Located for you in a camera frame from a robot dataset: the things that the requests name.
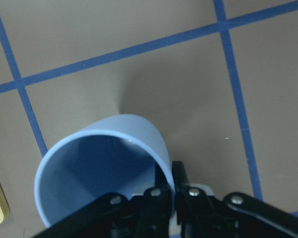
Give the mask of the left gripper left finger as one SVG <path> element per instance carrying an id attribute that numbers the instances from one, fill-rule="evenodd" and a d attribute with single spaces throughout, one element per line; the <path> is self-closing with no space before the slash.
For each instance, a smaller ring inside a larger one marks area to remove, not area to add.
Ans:
<path id="1" fill-rule="evenodd" d="M 142 195 L 108 193 L 38 233 L 38 238 L 167 238 L 171 188 L 162 171 Z"/>

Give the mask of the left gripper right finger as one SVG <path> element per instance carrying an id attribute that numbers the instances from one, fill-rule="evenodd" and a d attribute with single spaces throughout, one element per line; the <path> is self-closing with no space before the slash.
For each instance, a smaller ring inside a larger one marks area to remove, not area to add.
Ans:
<path id="1" fill-rule="evenodd" d="M 298 238 L 298 218 L 241 192 L 217 199 L 208 186 L 188 181 L 172 163 L 177 224 L 183 238 Z"/>

